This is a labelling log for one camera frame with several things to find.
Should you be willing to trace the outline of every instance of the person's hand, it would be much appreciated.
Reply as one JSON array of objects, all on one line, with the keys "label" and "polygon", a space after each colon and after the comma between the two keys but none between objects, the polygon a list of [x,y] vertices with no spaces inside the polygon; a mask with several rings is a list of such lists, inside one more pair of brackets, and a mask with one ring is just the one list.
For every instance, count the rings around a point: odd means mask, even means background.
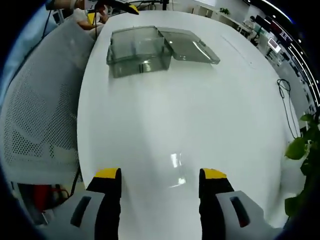
[{"label": "person's hand", "polygon": [[74,8],[75,9],[85,9],[85,0],[76,0],[75,4],[74,4]]},{"label": "person's hand", "polygon": [[100,17],[100,21],[101,21],[103,24],[105,24],[105,23],[108,21],[108,19],[109,19],[109,17],[108,17],[107,14]]}]

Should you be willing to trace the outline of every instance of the chair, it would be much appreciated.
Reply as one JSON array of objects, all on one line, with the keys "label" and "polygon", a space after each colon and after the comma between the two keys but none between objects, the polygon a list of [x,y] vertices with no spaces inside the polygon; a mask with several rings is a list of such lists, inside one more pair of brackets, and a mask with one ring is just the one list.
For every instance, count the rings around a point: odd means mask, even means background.
[{"label": "chair", "polygon": [[0,115],[0,158],[9,181],[73,181],[79,166],[79,94],[93,45],[67,19],[40,42],[12,80]]},{"label": "chair", "polygon": [[259,37],[259,44],[257,46],[257,48],[259,49],[259,51],[265,56],[269,50],[269,46],[268,46],[268,40],[269,38],[264,35],[264,34],[260,34]]}]

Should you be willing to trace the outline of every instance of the ceiling light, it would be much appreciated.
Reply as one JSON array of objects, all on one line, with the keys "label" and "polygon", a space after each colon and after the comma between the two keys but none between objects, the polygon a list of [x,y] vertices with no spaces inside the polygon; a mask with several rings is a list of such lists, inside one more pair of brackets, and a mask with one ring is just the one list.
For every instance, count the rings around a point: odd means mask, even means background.
[{"label": "ceiling light", "polygon": [[269,6],[273,7],[275,10],[277,10],[279,13],[281,13],[283,16],[285,16],[292,23],[291,19],[283,11],[281,11],[279,8],[277,8],[275,5],[268,2],[267,0],[261,0],[261,1],[268,4]]}]

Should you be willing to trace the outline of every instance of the desk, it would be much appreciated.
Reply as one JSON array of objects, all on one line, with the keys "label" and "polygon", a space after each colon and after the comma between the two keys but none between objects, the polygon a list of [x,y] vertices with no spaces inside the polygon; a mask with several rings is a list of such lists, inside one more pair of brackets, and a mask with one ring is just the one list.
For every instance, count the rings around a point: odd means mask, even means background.
[{"label": "desk", "polygon": [[[221,62],[172,59],[167,71],[112,79],[106,64],[112,32],[138,26],[190,30]],[[98,169],[122,169],[119,239],[201,239],[200,168],[226,173],[269,222],[277,213],[286,221],[283,202],[274,210],[292,140],[278,78],[248,40],[218,21],[175,11],[108,20],[84,73],[77,140],[86,186]]]},{"label": "desk", "polygon": [[238,32],[241,33],[241,31],[246,31],[248,33],[251,33],[251,29],[244,26],[242,23],[237,22],[236,20],[232,19],[231,17],[227,16],[226,14],[223,14],[219,12],[218,9],[216,9],[214,6],[211,6],[209,4],[205,4],[202,2],[195,1],[197,3],[197,6],[194,8],[194,14],[200,15],[203,17],[207,17],[216,21],[219,21],[221,23],[224,23],[234,29],[236,29]]}]

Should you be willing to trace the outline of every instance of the person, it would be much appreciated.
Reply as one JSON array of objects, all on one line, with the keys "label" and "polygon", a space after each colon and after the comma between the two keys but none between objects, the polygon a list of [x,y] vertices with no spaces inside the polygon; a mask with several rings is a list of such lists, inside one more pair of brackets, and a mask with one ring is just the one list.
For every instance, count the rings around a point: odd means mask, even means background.
[{"label": "person", "polygon": [[52,30],[57,27],[55,19],[48,10],[84,9],[85,0],[47,0],[26,24],[11,47],[0,75],[0,110],[8,87],[19,67],[31,50]]},{"label": "person", "polygon": [[249,19],[243,21],[243,24],[250,30],[253,30],[255,28],[255,22],[256,18],[254,16],[250,16]]},{"label": "person", "polygon": [[107,22],[108,20],[108,8],[106,6],[100,6],[97,9],[97,13],[96,13],[96,20],[93,20],[93,23],[90,22],[89,18],[88,18],[88,12],[86,10],[83,9],[75,9],[73,11],[73,18],[74,20],[77,22],[77,24],[86,32],[88,32],[88,34],[92,37],[92,38],[96,38],[96,34],[97,36],[99,35],[99,33],[101,32],[104,24]]}]

